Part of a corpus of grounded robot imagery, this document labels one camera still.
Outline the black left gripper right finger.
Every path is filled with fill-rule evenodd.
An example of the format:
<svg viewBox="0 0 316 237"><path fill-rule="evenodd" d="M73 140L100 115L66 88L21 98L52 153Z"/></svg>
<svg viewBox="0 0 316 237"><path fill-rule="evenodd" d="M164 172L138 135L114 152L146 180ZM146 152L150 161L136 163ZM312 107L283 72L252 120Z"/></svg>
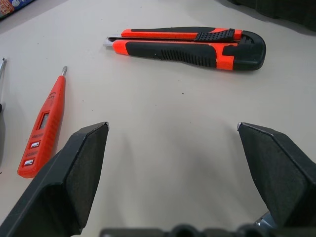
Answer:
<svg viewBox="0 0 316 237"><path fill-rule="evenodd" d="M316 164L285 134L240 122L252 180L268 211L249 233L263 237L316 235Z"/></svg>

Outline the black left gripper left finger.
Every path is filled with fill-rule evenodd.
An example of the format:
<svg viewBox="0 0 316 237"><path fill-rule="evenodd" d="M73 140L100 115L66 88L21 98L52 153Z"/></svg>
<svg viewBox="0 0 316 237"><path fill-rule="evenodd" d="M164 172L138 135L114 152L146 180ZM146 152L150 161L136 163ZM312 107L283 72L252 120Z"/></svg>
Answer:
<svg viewBox="0 0 316 237"><path fill-rule="evenodd" d="M81 128L37 173L0 226L2 237L72 237L87 224L109 124Z"/></svg>

